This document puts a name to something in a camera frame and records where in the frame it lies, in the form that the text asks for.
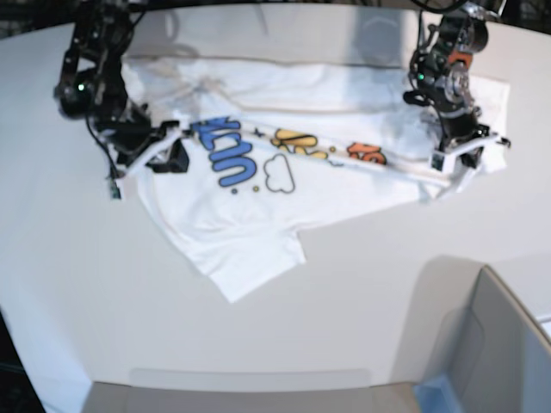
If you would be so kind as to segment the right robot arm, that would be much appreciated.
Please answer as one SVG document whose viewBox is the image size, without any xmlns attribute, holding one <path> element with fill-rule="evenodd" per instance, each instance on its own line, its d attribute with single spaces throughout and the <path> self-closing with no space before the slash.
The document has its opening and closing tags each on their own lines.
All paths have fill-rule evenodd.
<svg viewBox="0 0 551 413">
<path fill-rule="evenodd" d="M 189 167 L 183 144 L 169 143 L 168 133 L 178 128 L 178 121 L 154 125 L 147 104 L 129 97 L 122 76 L 123 57 L 149 10 L 147 1 L 78 2 L 71 42 L 53 91 L 59 112 L 86 125 L 111 180 L 129 175 L 132 167 L 158 174 L 180 174 Z"/>
</svg>

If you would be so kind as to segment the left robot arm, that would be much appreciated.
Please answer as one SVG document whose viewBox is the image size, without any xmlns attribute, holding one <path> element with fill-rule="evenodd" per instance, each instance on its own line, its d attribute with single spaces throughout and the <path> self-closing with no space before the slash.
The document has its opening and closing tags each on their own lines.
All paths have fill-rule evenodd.
<svg viewBox="0 0 551 413">
<path fill-rule="evenodd" d="M 419 8 L 418 42 L 409 62 L 412 89 L 403 95 L 409 105 L 430 107 L 442 130 L 430 157 L 432 169 L 450 174 L 459 163 L 476 169 L 484 148 L 511 146 L 480 122 L 481 109 L 470 90 L 474 55 L 489 41 L 486 24 L 501 18 L 504 1 L 415 1 Z"/>
</svg>

